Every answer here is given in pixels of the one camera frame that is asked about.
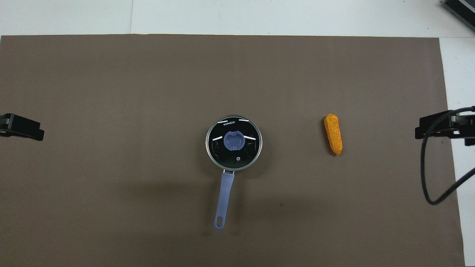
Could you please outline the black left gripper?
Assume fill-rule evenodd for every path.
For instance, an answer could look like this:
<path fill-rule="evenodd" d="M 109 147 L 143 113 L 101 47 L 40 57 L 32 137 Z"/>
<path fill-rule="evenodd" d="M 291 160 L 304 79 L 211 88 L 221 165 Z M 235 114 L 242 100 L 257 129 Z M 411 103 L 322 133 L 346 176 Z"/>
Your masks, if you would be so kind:
<path fill-rule="evenodd" d="M 0 116 L 0 136 L 20 137 L 42 141 L 44 130 L 40 128 L 40 123 L 13 113 L 6 113 Z"/>

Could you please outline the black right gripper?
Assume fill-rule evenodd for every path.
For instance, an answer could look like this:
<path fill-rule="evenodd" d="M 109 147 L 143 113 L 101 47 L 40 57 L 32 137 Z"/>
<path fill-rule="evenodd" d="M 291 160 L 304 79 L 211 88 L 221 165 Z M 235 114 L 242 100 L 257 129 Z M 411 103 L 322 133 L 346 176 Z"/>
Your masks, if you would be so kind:
<path fill-rule="evenodd" d="M 472 110 L 448 110 L 441 113 L 421 117 L 419 126 L 415 128 L 415 139 L 425 137 L 444 137 L 463 139 L 465 146 L 475 145 L 475 115 L 462 115 Z"/>

